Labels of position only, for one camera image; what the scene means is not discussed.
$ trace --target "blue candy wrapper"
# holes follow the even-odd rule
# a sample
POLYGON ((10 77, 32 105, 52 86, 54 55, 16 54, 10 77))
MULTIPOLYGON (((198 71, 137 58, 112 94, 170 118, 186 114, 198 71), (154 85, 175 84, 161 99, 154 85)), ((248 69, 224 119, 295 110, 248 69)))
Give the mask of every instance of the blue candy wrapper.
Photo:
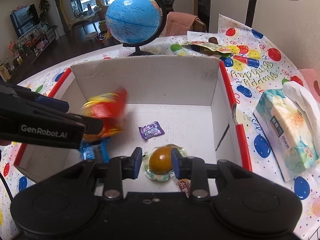
POLYGON ((88 159, 94 159, 96 160, 96 163, 108 163, 109 155, 106 151, 108 141, 109 138, 104 138, 97 145, 92 145, 91 143, 83 141, 79 149, 81 159, 83 161, 88 159))
POLYGON ((164 131, 158 122, 153 122, 146 126, 139 127, 139 132, 141 137, 145 140, 164 134, 164 131))

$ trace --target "yellow balloon print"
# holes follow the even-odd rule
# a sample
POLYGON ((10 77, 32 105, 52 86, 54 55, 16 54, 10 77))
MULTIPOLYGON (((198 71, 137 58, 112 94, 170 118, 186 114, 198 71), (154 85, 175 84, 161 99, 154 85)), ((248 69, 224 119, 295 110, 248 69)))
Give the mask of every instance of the yellow balloon print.
POLYGON ((254 58, 254 59, 261 59, 260 53, 257 52, 255 49, 249 49, 248 57, 254 58))
POLYGON ((242 71, 245 68, 245 65, 237 59, 233 59, 233 68, 237 71, 242 71))
POLYGON ((230 49, 231 52, 232 52, 232 54, 237 54, 237 55, 239 55, 240 49, 239 49, 237 46, 235 46, 235 45, 228 45, 228 46, 226 46, 226 48, 230 49))
POLYGON ((2 223, 3 223, 2 210, 0 209, 0 226, 2 226, 2 223))

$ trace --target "tissue box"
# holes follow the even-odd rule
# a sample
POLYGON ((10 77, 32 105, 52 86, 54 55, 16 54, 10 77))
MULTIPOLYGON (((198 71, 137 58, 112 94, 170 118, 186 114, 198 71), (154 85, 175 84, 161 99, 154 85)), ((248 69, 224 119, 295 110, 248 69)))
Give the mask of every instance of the tissue box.
POLYGON ((318 159, 310 122, 282 89, 263 92, 255 110, 285 181, 306 171, 318 159))

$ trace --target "blue balloon print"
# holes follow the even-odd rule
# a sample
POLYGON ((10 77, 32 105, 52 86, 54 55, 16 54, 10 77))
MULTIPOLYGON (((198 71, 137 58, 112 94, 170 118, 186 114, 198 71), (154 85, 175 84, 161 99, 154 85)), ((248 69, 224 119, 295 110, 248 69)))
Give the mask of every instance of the blue balloon print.
POLYGON ((260 66, 260 63, 259 63, 259 61, 257 59, 247 58, 247 60, 248 60, 247 65, 250 66, 250 67, 258 68, 260 66))
POLYGON ((310 194, 310 186, 303 177, 296 177, 294 179, 294 193, 300 200, 306 199, 310 194))
POLYGON ((63 75, 63 73, 64 73, 64 72, 60 73, 60 74, 56 77, 56 79, 55 79, 54 81, 57 82, 57 81, 61 78, 61 76, 63 75))
POLYGON ((271 149, 270 146, 265 138, 261 135, 257 135, 254 139, 254 147, 257 153, 262 158, 267 158, 270 155, 271 149))
POLYGON ((237 90, 248 98, 252 97, 251 91, 242 85, 237 86, 237 90))
POLYGON ((224 65, 226 67, 232 67, 233 66, 233 59, 231 57, 221 57, 220 59, 223 61, 224 65))
POLYGON ((258 39, 262 39, 262 38, 263 38, 263 34, 257 32, 257 31, 254 30, 254 29, 252 29, 252 34, 253 34, 253 36, 255 36, 255 37, 258 38, 258 39))
POLYGON ((27 177, 23 176, 19 179, 19 192, 27 188, 27 177))

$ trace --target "orange candy wrapper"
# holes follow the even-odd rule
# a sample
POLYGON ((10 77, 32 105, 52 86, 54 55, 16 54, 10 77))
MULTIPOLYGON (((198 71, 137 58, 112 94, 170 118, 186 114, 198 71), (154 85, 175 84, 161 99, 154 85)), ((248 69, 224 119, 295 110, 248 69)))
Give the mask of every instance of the orange candy wrapper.
POLYGON ((122 131, 121 122, 127 102, 127 90, 119 88, 114 93, 102 94, 89 99, 82 107, 82 114, 99 118, 103 121, 103 129, 98 135, 84 135, 84 140, 94 142, 110 137, 122 131))

